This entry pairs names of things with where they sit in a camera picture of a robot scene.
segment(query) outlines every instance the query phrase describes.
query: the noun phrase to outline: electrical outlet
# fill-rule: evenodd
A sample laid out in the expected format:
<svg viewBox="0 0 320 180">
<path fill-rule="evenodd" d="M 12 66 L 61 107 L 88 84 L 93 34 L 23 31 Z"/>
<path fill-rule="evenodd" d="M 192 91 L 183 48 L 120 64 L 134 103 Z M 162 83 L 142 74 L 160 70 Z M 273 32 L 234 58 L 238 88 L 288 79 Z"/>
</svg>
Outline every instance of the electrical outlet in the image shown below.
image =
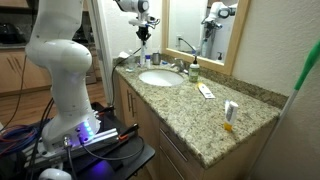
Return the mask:
<svg viewBox="0 0 320 180">
<path fill-rule="evenodd" d="M 180 40 L 179 40 L 179 38 L 182 38 L 182 35 L 177 35 L 176 36 L 176 47 L 181 47 L 181 42 L 180 42 Z"/>
</svg>

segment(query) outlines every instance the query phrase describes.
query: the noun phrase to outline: drawer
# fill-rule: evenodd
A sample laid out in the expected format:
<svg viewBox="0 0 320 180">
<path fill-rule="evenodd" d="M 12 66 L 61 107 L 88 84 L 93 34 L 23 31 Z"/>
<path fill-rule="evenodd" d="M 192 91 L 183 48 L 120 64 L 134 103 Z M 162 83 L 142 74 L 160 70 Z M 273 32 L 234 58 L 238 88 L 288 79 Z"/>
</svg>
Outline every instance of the drawer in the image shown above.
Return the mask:
<svg viewBox="0 0 320 180">
<path fill-rule="evenodd" d="M 160 146 L 184 179 L 202 179 L 204 170 L 200 164 L 163 123 L 160 123 Z"/>
</svg>

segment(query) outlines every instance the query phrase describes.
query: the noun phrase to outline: white wall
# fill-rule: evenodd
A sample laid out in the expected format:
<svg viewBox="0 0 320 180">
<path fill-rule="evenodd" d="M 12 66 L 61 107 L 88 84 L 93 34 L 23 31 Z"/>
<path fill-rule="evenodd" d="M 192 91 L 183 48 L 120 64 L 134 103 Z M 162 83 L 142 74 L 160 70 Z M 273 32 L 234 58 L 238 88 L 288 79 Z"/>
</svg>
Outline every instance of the white wall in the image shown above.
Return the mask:
<svg viewBox="0 0 320 180">
<path fill-rule="evenodd" d="M 200 45 L 200 31 L 203 29 L 201 21 L 205 18 L 207 0 L 174 0 L 170 1 L 169 41 L 168 47 L 176 49 L 176 36 L 182 38 L 191 46 Z M 180 42 L 183 51 L 191 51 L 184 42 Z"/>
<path fill-rule="evenodd" d="M 161 18 L 162 1 L 149 0 L 151 15 Z M 121 51 L 129 49 L 135 51 L 140 48 L 140 39 L 136 35 L 138 27 L 129 24 L 130 19 L 135 19 L 135 13 L 122 12 L 115 1 L 104 1 L 104 14 L 111 47 L 112 57 L 118 57 Z M 161 44 L 161 23 L 155 30 L 149 28 L 151 37 L 147 41 L 146 54 L 151 54 L 158 50 Z"/>
<path fill-rule="evenodd" d="M 251 1 L 233 76 L 290 95 L 320 39 L 320 1 Z M 254 179 L 320 178 L 320 62 L 310 72 Z"/>
</svg>

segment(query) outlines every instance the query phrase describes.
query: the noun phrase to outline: bathroom sink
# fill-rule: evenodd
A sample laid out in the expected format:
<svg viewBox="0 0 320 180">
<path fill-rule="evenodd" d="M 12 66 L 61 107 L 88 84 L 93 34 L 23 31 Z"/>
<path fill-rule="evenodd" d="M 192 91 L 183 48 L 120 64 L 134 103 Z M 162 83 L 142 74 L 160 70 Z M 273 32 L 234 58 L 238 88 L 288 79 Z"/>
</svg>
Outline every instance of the bathroom sink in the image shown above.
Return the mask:
<svg viewBox="0 0 320 180">
<path fill-rule="evenodd" d="M 183 77 L 167 70 L 148 70 L 139 75 L 141 81 L 155 86 L 175 86 L 183 82 Z"/>
</svg>

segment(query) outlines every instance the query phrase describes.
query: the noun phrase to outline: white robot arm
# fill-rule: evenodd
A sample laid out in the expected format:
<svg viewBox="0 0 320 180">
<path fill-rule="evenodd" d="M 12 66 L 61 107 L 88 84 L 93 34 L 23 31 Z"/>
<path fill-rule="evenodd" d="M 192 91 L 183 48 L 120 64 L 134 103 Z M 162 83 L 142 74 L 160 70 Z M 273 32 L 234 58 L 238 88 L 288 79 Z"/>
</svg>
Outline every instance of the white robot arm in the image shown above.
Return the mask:
<svg viewBox="0 0 320 180">
<path fill-rule="evenodd" d="M 158 20 L 148 15 L 148 0 L 116 0 L 120 9 L 138 14 L 129 23 L 139 26 L 137 35 L 143 42 L 150 37 L 148 27 Z M 93 139 L 100 121 L 91 108 L 85 77 L 92 57 L 89 50 L 72 41 L 82 20 L 83 0 L 41 0 L 38 16 L 26 46 L 28 58 L 48 69 L 52 78 L 51 93 L 58 114 L 42 132 L 44 156 L 50 157 L 62 149 L 63 137 L 71 136 L 73 146 L 79 146 L 78 133 L 86 142 Z"/>
</svg>

